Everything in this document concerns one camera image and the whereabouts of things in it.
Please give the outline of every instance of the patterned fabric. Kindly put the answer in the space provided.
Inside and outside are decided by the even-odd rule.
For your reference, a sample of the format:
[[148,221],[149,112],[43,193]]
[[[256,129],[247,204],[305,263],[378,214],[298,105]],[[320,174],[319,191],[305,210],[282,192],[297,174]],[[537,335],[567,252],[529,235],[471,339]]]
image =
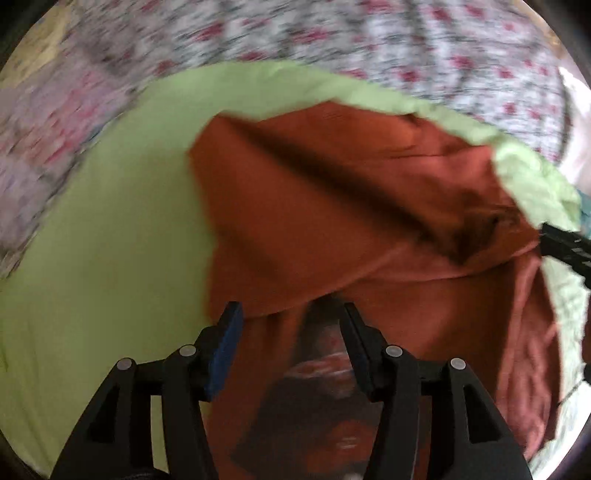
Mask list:
[[84,141],[128,103],[79,52],[0,90],[0,277],[19,262]]
[[0,277],[86,141],[142,85],[190,67],[313,64],[443,103],[551,161],[561,156],[568,122],[556,60],[511,0],[75,0],[72,8],[59,57],[26,85],[0,89],[11,99],[0,103]]
[[551,161],[557,62],[510,0],[79,0],[78,41],[143,80],[222,60],[292,59],[445,103]]

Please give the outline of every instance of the fabric fold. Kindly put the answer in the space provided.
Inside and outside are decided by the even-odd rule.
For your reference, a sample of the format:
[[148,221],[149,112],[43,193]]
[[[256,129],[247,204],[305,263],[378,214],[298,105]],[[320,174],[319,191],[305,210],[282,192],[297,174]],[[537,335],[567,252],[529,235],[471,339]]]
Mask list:
[[[245,459],[251,455],[240,452],[269,447],[257,425],[273,411],[265,393],[278,383],[302,382],[305,390],[313,378],[321,398],[327,391],[336,403],[355,397],[345,384],[332,383],[337,374],[350,376],[347,362],[335,366],[343,350],[310,347],[336,325],[329,314],[311,317],[310,305],[334,292],[353,300],[388,341],[415,356],[467,360],[526,455],[552,437],[558,346],[538,233],[499,184],[489,147],[469,146],[414,116],[325,102],[260,122],[218,115],[190,155],[217,236],[210,314],[217,317],[227,301],[239,300],[252,318],[246,338],[257,329],[272,345],[253,351],[243,341],[228,386],[214,403],[210,444],[219,465],[257,478],[264,476],[260,469],[272,469],[250,464]],[[306,313],[298,316],[294,309]],[[260,332],[261,322],[268,325],[275,314],[278,322],[285,315],[292,322],[293,335],[277,339],[281,360],[272,331]],[[301,351],[306,362],[324,365],[308,383],[281,373],[301,363]],[[261,359],[283,367],[271,377],[251,371]],[[259,400],[246,400],[254,397]],[[232,399],[252,409],[245,413],[250,420],[230,431]],[[313,403],[311,397],[302,401]],[[349,414],[357,415],[353,410]],[[350,420],[346,412],[334,428]],[[299,415],[300,425],[314,418]],[[377,425],[363,422],[363,429]],[[266,435],[289,436],[280,422],[274,425],[276,432]],[[326,428],[309,432],[309,441],[332,439],[334,429]],[[339,456],[333,473],[360,463],[360,450],[352,450]],[[313,474],[308,457],[289,458],[293,472]]]

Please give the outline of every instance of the orange cloth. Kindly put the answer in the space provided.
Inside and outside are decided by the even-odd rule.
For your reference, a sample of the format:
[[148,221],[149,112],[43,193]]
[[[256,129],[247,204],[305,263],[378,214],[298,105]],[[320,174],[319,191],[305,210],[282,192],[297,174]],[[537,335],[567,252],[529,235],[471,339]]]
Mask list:
[[553,436],[538,232],[489,147],[326,102],[261,122],[218,115],[190,155],[218,240],[210,314],[238,300],[247,317],[207,427],[222,480],[342,478],[367,460],[379,412],[359,413],[330,313],[304,321],[332,292],[416,357],[465,359],[526,456]]

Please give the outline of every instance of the light green cloth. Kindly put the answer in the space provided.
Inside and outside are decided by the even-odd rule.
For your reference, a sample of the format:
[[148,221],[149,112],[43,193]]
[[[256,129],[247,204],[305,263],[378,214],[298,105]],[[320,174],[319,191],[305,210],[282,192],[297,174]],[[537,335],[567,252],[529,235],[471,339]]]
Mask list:
[[[577,229],[579,197],[554,167],[444,107],[290,62],[223,63],[159,80],[103,133],[19,269],[0,284],[0,429],[23,460],[49,474],[119,358],[163,358],[205,325],[213,241],[185,156],[196,134],[221,111],[262,119],[328,99],[415,112],[472,144],[493,145],[499,178],[529,220]],[[568,269],[545,268],[568,332],[568,369],[580,363],[584,294]],[[573,378],[566,371],[563,390]]]

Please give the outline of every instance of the rust-colored towel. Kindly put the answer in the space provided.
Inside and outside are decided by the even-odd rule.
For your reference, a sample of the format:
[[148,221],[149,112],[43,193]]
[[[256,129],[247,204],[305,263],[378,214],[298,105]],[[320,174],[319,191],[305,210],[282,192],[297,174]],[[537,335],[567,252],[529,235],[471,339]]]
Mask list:
[[362,472],[379,411],[354,388],[339,292],[421,359],[464,358],[531,456],[559,386],[538,233],[491,149],[414,116],[326,102],[218,115],[190,151],[217,235],[210,314],[248,317],[208,437],[222,479]]

